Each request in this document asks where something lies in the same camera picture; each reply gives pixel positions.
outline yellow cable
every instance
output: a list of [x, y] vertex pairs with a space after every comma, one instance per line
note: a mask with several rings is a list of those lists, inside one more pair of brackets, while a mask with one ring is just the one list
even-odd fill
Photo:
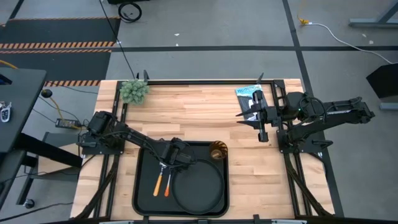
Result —
[[[60, 110], [60, 107], [58, 106], [58, 103], [55, 102], [55, 100], [54, 100], [52, 97], [50, 97], [50, 100], [55, 104], [55, 107], [57, 108], [57, 111], [58, 111], [58, 114], [59, 114], [60, 117], [61, 117], [61, 120], [62, 120], [64, 123], [66, 123], [65, 119], [63, 118], [63, 116], [62, 116], [62, 114], [61, 114], [61, 110]], [[75, 128], [75, 129], [79, 129], [79, 127], [77, 127], [77, 126], [75, 126], [75, 125], [71, 125], [71, 127]]]
[[8, 62], [5, 62], [5, 61], [3, 61], [3, 60], [0, 60], [0, 63], [1, 63], [1, 64], [5, 64], [5, 65], [8, 65], [8, 66], [10, 66], [10, 67], [13, 68], [13, 69], [18, 69], [15, 65], [13, 65], [13, 64], [11, 64], [11, 63], [8, 63]]
[[[8, 62], [5, 62], [5, 61], [3, 61], [3, 60], [0, 60], [0, 63], [5, 64], [5, 65], [8, 65], [8, 66], [10, 66], [10, 67], [13, 68], [13, 69], [18, 69], [15, 65], [13, 65], [13, 64], [11, 64], [11, 63], [8, 63]], [[55, 100], [54, 100], [52, 97], [50, 97], [50, 100], [55, 104], [55, 107], [57, 108], [57, 111], [58, 111], [58, 114], [59, 114], [60, 117], [61, 117], [61, 120], [62, 120], [64, 123], [66, 123], [65, 119], [63, 118], [63, 116], [62, 116], [62, 114], [61, 114], [60, 107], [58, 106], [57, 102], [55, 102]], [[75, 125], [71, 125], [71, 127], [75, 128], [75, 129], [79, 129], [79, 127], [76, 127]]]
[[305, 3], [306, 3], [305, 0], [301, 0], [300, 5], [298, 7], [298, 11], [297, 11], [297, 19], [300, 21], [300, 23], [302, 25], [308, 24], [310, 22], [308, 19], [302, 19], [299, 16], [301, 14], [301, 10], [304, 7]]

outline white cable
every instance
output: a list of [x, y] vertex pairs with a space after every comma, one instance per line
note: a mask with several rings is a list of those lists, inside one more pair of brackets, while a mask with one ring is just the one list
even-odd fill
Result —
[[337, 37], [331, 32], [331, 30], [329, 29], [329, 27], [327, 27], [327, 26], [325, 26], [325, 25], [323, 25], [323, 24], [315, 24], [315, 23], [310, 22], [310, 23], [306, 24], [306, 26], [308, 26], [308, 25], [322, 26], [322, 27], [328, 29], [328, 31], [329, 31], [329, 33], [331, 34], [331, 36], [332, 36], [334, 39], [336, 39], [338, 42], [340, 42], [340, 43], [342, 43], [342, 44], [345, 44], [345, 45], [348, 45], [348, 46], [350, 46], [350, 47], [352, 47], [352, 48], [355, 48], [356, 50], [360, 50], [360, 51], [362, 51], [362, 52], [367, 52], [367, 53], [371, 53], [371, 54], [377, 55], [377, 56], [379, 56], [380, 58], [382, 58], [383, 60], [385, 60], [387, 63], [389, 63], [389, 64], [394, 64], [394, 63], [390, 62], [388, 59], [386, 59], [385, 57], [381, 56], [380, 54], [378, 54], [378, 53], [376, 53], [376, 52], [373, 52], [373, 51], [370, 51], [370, 50], [363, 50], [363, 49], [357, 48], [357, 47], [355, 47], [355, 46], [353, 46], [353, 45], [351, 45], [351, 44], [349, 44], [349, 43], [347, 43], [347, 42], [344, 42], [344, 41], [340, 40], [339, 38], [337, 38]]

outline green plush toy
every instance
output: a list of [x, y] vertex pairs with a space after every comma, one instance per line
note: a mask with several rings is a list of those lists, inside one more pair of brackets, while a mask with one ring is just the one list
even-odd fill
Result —
[[149, 93], [149, 86], [142, 80], [136, 79], [122, 82], [120, 94], [125, 103], [141, 105], [147, 93]]

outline wooden tabletop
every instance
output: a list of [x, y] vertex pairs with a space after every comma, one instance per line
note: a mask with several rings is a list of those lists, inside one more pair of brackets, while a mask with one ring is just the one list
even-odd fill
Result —
[[[286, 92], [303, 91], [299, 79], [285, 79]], [[102, 81], [95, 111], [112, 111], [116, 80]], [[258, 130], [238, 124], [243, 117], [235, 89], [245, 85], [154, 85], [143, 105], [129, 105], [126, 123], [154, 139], [178, 137], [186, 141], [215, 141], [229, 151], [229, 210], [220, 219], [293, 218], [292, 202], [283, 155], [278, 150], [276, 128], [266, 125], [269, 142], [259, 142]], [[271, 88], [262, 86], [273, 105]], [[118, 116], [121, 115], [119, 102]], [[139, 148], [126, 143], [120, 158], [114, 192], [112, 220], [142, 220], [132, 208], [132, 191]], [[302, 154], [307, 187], [323, 207], [333, 213], [322, 163]], [[71, 217], [78, 215], [97, 191], [103, 156], [96, 156], [80, 172]], [[298, 191], [300, 210], [304, 213]], [[101, 215], [105, 214], [108, 191], [104, 193]], [[150, 217], [153, 219], [187, 219]]]

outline hazard tape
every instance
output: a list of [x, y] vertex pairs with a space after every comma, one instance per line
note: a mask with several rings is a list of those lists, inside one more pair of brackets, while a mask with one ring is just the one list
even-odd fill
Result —
[[[75, 19], [106, 19], [106, 17], [72, 17], [72, 18], [17, 18], [10, 21], [26, 21], [26, 20], [75, 20]], [[108, 19], [120, 19], [119, 16], [111, 16]]]
[[109, 49], [87, 49], [87, 50], [9, 50], [0, 51], [0, 54], [57, 54], [57, 53], [90, 53], [90, 52], [109, 52]]
[[61, 43], [16, 43], [0, 44], [0, 49], [63, 49], [80, 47], [113, 47], [113, 41], [90, 41], [90, 42], [61, 42]]
[[44, 86], [99, 86], [101, 80], [63, 80], [63, 81], [46, 81]]

